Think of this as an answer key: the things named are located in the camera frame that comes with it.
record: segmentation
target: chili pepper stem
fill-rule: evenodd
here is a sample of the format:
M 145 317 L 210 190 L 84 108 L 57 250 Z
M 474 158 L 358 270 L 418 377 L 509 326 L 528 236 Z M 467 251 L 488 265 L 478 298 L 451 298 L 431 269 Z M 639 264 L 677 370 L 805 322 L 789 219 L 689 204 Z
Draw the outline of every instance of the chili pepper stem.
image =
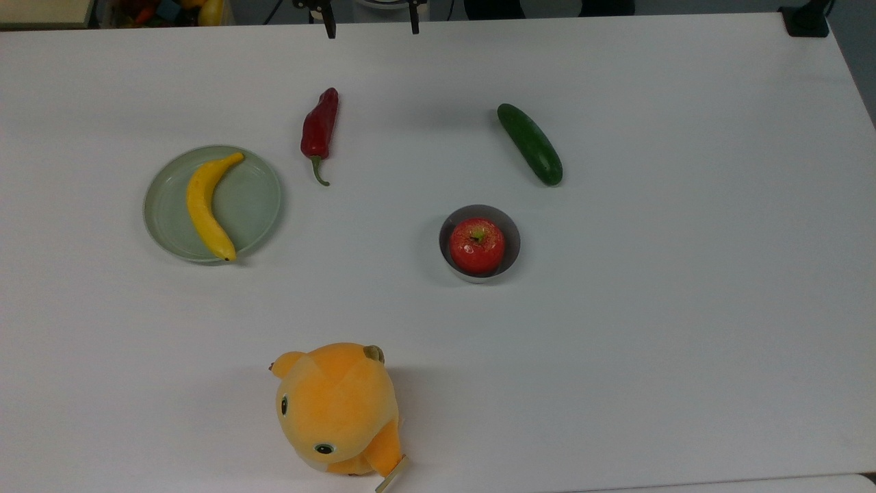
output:
M 316 176 L 316 181 L 328 187 L 329 182 L 326 182 L 320 176 L 320 164 L 322 163 L 322 158 L 320 156 L 310 156 L 310 160 L 314 163 L 314 176 Z

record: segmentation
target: stuffed toy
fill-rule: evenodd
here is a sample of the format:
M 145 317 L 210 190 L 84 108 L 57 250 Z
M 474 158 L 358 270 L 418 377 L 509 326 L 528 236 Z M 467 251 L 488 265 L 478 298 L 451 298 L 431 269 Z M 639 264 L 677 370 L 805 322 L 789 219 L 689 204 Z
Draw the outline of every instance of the stuffed toy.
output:
M 286 353 L 270 370 L 280 379 L 280 427 L 304 462 L 329 473 L 377 471 L 391 479 L 404 456 L 399 406 L 379 347 L 344 342 Z

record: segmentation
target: bowl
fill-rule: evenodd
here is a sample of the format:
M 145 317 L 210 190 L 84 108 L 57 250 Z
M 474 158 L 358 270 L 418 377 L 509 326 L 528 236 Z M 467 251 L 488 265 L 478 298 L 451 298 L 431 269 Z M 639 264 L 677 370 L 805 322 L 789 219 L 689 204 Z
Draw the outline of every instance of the bowl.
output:
M 498 226 L 498 229 L 503 235 L 505 235 L 505 256 L 502 257 L 502 262 L 499 264 L 498 268 L 492 272 L 485 274 L 468 274 L 463 272 L 450 257 L 450 234 L 457 225 L 464 220 L 471 218 L 489 219 Z M 514 221 L 499 209 L 483 204 L 466 205 L 465 207 L 454 211 L 444 220 L 444 224 L 438 234 L 438 246 L 441 248 L 441 253 L 444 256 L 447 265 L 450 267 L 450 270 L 456 274 L 457 277 L 473 284 L 483 284 L 495 281 L 502 274 L 507 272 L 512 265 L 514 265 L 517 256 L 520 254 L 520 232 L 517 229 L 517 225 L 514 224 Z

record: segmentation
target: plush toy ear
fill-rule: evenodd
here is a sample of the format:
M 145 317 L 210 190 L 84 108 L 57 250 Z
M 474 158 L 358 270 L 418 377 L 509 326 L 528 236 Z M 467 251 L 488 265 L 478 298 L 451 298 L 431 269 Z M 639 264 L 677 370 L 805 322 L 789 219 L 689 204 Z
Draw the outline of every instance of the plush toy ear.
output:
M 383 357 L 383 349 L 380 349 L 377 346 L 366 346 L 362 348 L 365 351 L 365 357 L 369 360 L 380 361 L 381 363 L 386 363 Z
M 289 373 L 289 369 L 292 368 L 292 365 L 295 364 L 298 359 L 303 356 L 304 353 L 300 353 L 298 351 L 292 351 L 291 353 L 286 353 L 281 355 L 277 360 L 271 363 L 271 366 L 268 367 L 271 370 L 271 373 L 274 374 L 277 378 L 283 378 Z

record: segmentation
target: plush toy eye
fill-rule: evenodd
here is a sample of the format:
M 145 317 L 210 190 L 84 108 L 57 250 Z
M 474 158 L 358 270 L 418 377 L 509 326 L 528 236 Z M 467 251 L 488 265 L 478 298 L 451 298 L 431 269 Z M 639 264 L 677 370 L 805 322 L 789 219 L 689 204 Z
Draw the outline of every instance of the plush toy eye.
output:
M 331 454 L 335 451 L 335 446 L 330 443 L 321 443 L 315 446 L 314 450 L 320 454 Z

